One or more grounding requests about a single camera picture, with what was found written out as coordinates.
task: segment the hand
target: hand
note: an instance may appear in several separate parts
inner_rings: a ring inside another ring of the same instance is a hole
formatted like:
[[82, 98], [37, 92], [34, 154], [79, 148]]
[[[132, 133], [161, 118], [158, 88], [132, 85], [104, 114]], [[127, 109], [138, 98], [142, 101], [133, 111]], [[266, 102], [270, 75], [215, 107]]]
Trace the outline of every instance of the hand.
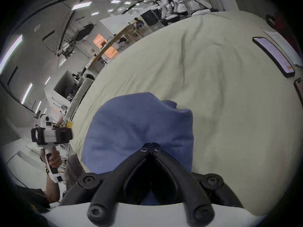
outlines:
[[[45, 162], [45, 149], [41, 149], [40, 156], [41, 156], [41, 159], [43, 160], [43, 162], [46, 164], [46, 162]], [[56, 147], [54, 147], [51, 150], [51, 157], [49, 158], [49, 163], [48, 164], [50, 166], [52, 166], [53, 168], [58, 168], [62, 164], [60, 153], [59, 153], [59, 151], [56, 150]]]

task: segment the blue cloth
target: blue cloth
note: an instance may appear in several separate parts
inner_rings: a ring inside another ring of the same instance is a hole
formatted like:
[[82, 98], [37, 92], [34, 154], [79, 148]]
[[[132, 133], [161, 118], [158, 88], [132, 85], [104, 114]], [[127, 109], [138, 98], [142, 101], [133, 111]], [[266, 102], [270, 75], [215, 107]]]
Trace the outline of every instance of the blue cloth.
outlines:
[[192, 112], [176, 109], [151, 93], [118, 96], [96, 112], [86, 134], [82, 160], [100, 174], [114, 170], [145, 143], [158, 143], [191, 171], [194, 136]]

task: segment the smartphone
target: smartphone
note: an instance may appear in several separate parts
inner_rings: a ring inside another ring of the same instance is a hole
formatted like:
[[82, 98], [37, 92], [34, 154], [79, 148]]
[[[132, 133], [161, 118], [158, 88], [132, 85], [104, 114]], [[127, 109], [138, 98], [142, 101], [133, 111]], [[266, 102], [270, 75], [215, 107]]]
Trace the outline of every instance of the smartphone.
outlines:
[[285, 56], [275, 47], [267, 38], [253, 37], [252, 41], [256, 43], [277, 65], [286, 78], [294, 76], [294, 69]]
[[296, 90], [297, 90], [297, 93], [298, 93], [298, 95], [299, 95], [301, 104], [302, 104], [302, 106], [303, 106], [303, 82], [302, 82], [302, 79], [301, 79], [301, 78], [298, 78], [297, 80], [295, 80], [295, 82], [294, 82], [294, 87], [295, 87]]

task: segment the bed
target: bed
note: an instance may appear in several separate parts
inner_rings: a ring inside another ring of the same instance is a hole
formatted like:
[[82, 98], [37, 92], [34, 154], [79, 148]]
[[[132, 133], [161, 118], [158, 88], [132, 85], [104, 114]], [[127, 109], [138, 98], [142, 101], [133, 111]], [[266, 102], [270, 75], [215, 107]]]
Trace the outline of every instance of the bed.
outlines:
[[71, 145], [80, 161], [101, 105], [150, 92], [193, 112], [192, 171], [221, 175], [245, 209], [267, 214], [297, 171], [303, 109], [293, 86], [302, 69], [293, 66], [295, 77], [286, 79], [252, 41], [263, 36], [275, 44], [263, 30], [274, 31], [248, 12], [209, 13], [171, 24], [123, 51], [98, 75], [74, 117]]

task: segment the ceiling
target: ceiling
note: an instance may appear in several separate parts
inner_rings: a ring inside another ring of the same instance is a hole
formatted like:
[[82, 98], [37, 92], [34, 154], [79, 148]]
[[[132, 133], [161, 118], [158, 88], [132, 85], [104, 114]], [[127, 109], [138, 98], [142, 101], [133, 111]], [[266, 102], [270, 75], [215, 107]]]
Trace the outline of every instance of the ceiling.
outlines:
[[[41, 100], [41, 110], [48, 107], [44, 92], [45, 81], [48, 77], [58, 73], [59, 59], [52, 51], [56, 52], [56, 46], [59, 44], [64, 28], [72, 13], [71, 7], [80, 2], [92, 2], [89, 7], [75, 11], [70, 26], [80, 28], [89, 22], [96, 24], [101, 19], [121, 13], [130, 6], [125, 5], [125, 1], [136, 2], [136, 0], [120, 0], [120, 3], [115, 4], [111, 3], [112, 0], [67, 0], [43, 9], [22, 23], [24, 18], [49, 4], [50, 1], [34, 0], [29, 3], [28, 9], [17, 22], [16, 27], [12, 29], [13, 33], [7, 40], [9, 45], [17, 35], [22, 34], [22, 43], [14, 51], [1, 74], [1, 80], [6, 83], [15, 67], [18, 66], [18, 70], [10, 83], [12, 93], [21, 100], [28, 85], [32, 83], [33, 87], [26, 104], [31, 108], [35, 100]], [[138, 9], [141, 7], [143, 8], [144, 5], [136, 6]], [[35, 32], [34, 28], [37, 25], [40, 25], [40, 29]], [[55, 33], [44, 41], [48, 49], [42, 43], [42, 38], [53, 30], [55, 30]]]

